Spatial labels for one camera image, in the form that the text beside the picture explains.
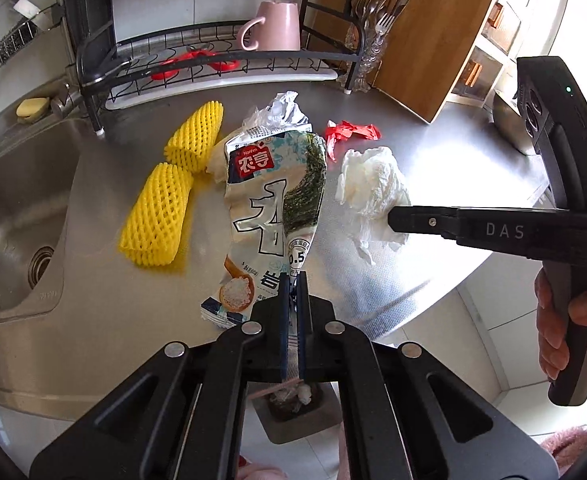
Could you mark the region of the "white tissue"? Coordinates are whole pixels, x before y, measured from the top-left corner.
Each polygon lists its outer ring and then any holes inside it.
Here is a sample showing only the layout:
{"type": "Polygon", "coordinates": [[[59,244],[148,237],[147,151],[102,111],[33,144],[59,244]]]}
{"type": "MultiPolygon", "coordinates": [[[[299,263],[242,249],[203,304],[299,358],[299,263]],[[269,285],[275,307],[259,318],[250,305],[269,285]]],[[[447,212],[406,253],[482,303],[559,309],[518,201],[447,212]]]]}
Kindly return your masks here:
{"type": "Polygon", "coordinates": [[[408,233],[394,232],[388,214],[396,206],[411,206],[408,187],[391,148],[367,148],[363,153],[348,150],[338,177],[336,201],[355,214],[350,235],[359,257],[375,265],[371,242],[388,246],[394,252],[403,246],[408,233]]]}

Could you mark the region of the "red candy wrapper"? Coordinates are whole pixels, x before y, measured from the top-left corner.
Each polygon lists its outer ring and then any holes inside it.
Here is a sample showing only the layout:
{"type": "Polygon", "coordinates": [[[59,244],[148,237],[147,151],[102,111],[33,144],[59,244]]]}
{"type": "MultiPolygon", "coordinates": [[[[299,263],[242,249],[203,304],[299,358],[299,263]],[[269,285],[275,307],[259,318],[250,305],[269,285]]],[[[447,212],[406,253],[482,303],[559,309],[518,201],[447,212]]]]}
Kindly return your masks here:
{"type": "Polygon", "coordinates": [[[336,124],[332,120],[328,120],[324,136],[327,144],[327,155],[330,160],[335,162],[335,148],[339,142],[348,141],[352,136],[360,136],[366,140],[379,140],[382,137],[382,134],[373,124],[354,125],[345,120],[336,124]]]}

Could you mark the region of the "seaweed rice snack wrapper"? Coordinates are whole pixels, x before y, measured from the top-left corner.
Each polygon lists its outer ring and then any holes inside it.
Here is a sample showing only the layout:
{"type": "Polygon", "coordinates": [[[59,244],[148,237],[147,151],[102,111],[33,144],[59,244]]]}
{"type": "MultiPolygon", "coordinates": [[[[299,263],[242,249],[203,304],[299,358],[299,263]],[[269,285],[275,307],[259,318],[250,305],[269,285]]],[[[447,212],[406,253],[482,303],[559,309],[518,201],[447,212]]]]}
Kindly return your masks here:
{"type": "Polygon", "coordinates": [[[239,144],[228,153],[224,200],[230,246],[202,318],[228,328],[249,320],[257,302],[275,297],[282,274],[302,270],[326,188],[326,144],[289,130],[239,144]]]}

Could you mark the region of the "grey trash bin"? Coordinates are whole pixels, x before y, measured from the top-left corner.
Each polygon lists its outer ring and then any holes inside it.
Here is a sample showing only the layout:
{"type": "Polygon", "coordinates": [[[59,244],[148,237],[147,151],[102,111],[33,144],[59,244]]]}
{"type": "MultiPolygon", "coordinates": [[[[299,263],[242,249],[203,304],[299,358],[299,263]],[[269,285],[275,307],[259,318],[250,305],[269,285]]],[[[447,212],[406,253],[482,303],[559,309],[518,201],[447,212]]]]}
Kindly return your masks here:
{"type": "Polygon", "coordinates": [[[248,399],[274,444],[310,437],[342,422],[340,401],[330,382],[294,380],[263,389],[252,382],[248,399]]]}

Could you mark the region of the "chrome kitchen faucet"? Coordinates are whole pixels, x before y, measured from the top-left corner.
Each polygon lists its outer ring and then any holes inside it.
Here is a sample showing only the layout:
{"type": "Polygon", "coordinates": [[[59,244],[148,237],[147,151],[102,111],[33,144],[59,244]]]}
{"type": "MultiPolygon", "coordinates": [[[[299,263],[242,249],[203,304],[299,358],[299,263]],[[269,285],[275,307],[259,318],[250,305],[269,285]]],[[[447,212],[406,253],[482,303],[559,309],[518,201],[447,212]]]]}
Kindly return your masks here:
{"type": "Polygon", "coordinates": [[[70,34],[70,5],[64,0],[9,0],[10,10],[21,18],[59,3],[64,15],[61,24],[36,38],[5,66],[0,76],[7,84],[11,104],[27,98],[48,98],[52,112],[66,116],[82,99],[75,67],[76,56],[70,34]]]}

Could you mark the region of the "stainless steel bowl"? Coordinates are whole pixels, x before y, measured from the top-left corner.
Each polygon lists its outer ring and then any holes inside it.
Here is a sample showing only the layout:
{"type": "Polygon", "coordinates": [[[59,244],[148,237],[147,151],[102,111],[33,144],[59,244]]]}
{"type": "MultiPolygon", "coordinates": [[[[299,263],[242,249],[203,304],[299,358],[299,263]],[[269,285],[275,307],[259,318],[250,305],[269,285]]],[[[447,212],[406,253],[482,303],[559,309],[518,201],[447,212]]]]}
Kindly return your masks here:
{"type": "Polygon", "coordinates": [[[535,155],[532,138],[525,130],[525,123],[514,103],[503,98],[499,92],[494,93],[492,115],[497,131],[513,148],[525,156],[535,155]]]}

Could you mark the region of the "pink fleece trouser leg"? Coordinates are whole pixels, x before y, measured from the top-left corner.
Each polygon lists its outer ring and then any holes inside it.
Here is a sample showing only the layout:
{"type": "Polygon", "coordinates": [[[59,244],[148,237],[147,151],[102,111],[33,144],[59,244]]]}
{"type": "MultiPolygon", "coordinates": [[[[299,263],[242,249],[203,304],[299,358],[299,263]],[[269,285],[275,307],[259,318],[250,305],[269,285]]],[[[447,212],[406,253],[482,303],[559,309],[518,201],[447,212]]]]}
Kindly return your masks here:
{"type": "Polygon", "coordinates": [[[541,448],[554,457],[562,476],[587,449],[587,429],[571,428],[560,431],[544,440],[541,448]]]}

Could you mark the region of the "wooden cutting board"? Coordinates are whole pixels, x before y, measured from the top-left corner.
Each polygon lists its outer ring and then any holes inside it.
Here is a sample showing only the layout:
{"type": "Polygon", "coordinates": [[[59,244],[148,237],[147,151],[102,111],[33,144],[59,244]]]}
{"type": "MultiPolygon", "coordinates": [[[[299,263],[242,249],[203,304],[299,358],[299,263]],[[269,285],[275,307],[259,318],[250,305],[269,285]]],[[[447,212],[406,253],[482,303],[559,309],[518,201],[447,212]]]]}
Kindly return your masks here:
{"type": "MultiPolygon", "coordinates": [[[[313,0],[342,11],[353,0],[313,0]]],[[[375,88],[433,122],[466,64],[493,0],[409,0],[355,91],[375,88]]]]}

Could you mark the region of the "yellow foam fruit net near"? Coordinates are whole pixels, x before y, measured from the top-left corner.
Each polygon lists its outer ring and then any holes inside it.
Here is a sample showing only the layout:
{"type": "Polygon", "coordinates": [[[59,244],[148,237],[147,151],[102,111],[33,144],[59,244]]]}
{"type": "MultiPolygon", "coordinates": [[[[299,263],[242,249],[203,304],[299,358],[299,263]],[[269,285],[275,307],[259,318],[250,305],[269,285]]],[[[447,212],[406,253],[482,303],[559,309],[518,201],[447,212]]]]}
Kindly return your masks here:
{"type": "Polygon", "coordinates": [[[175,259],[194,176],[161,162],[144,182],[124,223],[120,252],[136,266],[167,266],[175,259]]]}

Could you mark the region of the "yellow foam fruit net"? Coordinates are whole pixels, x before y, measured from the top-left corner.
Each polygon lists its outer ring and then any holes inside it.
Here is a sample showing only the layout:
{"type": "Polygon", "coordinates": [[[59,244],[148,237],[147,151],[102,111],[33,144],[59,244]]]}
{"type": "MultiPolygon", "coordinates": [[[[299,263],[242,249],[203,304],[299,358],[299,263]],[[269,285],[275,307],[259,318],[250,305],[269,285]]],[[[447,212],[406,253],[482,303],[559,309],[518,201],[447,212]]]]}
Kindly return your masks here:
{"type": "Polygon", "coordinates": [[[223,122],[221,102],[208,101],[180,125],[164,146],[167,162],[200,174],[208,166],[213,146],[223,122]]]}
{"type": "Polygon", "coordinates": [[[144,182],[124,223],[120,252],[136,266],[167,266],[175,259],[194,176],[161,162],[144,182]]]}

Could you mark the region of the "crumpled silver foil wrapper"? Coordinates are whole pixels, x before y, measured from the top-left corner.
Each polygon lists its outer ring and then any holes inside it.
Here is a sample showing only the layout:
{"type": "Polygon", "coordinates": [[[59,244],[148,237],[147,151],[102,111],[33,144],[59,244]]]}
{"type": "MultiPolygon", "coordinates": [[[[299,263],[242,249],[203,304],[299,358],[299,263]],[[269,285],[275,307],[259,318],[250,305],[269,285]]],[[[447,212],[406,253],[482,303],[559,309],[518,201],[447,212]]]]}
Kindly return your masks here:
{"type": "Polygon", "coordinates": [[[242,122],[243,127],[266,127],[277,132],[312,131],[313,125],[310,119],[300,110],[297,103],[298,96],[299,93],[292,90],[277,93],[265,108],[252,110],[242,122]]]}

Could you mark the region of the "glass cutlery holder with forks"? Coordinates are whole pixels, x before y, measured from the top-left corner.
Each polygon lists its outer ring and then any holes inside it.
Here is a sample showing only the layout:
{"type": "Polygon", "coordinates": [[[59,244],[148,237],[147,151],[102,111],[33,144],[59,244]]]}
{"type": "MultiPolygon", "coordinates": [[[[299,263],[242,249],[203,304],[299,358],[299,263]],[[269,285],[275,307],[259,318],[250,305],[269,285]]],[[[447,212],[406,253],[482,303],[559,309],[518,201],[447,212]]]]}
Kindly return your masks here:
{"type": "Polygon", "coordinates": [[[367,92],[371,85],[368,77],[379,70],[387,50],[391,30],[411,0],[354,0],[355,23],[345,36],[345,45],[361,49],[357,64],[338,79],[345,94],[367,92]]]}

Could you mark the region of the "pink ceramic mug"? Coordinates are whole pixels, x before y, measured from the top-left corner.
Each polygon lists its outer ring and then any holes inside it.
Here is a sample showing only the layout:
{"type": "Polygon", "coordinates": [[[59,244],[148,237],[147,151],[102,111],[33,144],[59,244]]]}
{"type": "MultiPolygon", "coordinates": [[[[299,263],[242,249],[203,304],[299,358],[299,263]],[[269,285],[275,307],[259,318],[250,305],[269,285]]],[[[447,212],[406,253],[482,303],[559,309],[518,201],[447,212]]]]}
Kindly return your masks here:
{"type": "Polygon", "coordinates": [[[295,2],[265,0],[252,20],[237,32],[243,51],[299,51],[299,6],[295,2]]]}

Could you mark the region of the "yellow foam fruit net far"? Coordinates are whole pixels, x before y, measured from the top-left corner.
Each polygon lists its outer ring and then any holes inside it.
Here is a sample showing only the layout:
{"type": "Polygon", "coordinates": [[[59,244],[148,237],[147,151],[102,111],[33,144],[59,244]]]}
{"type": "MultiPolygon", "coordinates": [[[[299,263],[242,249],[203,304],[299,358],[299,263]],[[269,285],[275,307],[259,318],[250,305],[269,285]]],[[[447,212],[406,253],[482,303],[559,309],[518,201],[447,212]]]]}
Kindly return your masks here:
{"type": "Polygon", "coordinates": [[[221,102],[208,101],[180,125],[164,146],[167,162],[200,174],[208,166],[213,146],[223,122],[221,102]]]}

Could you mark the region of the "stainless steel sink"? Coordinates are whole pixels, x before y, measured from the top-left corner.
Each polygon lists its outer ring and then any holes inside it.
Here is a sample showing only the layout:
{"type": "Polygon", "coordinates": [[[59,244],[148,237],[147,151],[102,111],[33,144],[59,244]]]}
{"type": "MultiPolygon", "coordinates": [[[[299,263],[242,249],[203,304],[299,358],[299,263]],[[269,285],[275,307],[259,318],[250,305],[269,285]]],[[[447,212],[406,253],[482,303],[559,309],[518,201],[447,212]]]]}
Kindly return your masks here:
{"type": "Polygon", "coordinates": [[[61,299],[66,214],[86,129],[64,120],[0,148],[0,323],[47,313],[61,299]]]}

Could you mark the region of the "black dish drying rack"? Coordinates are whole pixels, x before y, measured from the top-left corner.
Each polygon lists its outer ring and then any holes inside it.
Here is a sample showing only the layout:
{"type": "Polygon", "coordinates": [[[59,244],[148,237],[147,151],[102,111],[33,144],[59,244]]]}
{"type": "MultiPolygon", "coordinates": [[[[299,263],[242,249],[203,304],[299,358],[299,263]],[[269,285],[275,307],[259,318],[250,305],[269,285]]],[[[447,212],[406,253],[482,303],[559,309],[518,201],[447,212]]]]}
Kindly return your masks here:
{"type": "Polygon", "coordinates": [[[186,92],[257,82],[335,79],[357,64],[347,47],[314,25],[315,18],[355,23],[348,10],[313,0],[299,6],[299,51],[243,51],[237,32],[265,0],[64,0],[80,95],[95,133],[102,112],[186,92]]]}

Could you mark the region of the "yellow sponge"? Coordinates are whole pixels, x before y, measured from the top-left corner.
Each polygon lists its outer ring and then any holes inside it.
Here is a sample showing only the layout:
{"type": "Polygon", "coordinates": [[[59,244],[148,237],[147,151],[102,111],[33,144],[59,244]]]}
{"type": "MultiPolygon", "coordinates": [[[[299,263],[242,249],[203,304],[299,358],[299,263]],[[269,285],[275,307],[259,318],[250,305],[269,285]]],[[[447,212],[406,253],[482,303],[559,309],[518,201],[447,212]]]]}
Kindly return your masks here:
{"type": "Polygon", "coordinates": [[[32,124],[45,116],[49,110],[50,99],[48,98],[29,98],[23,100],[16,108],[16,118],[18,122],[32,124]]]}

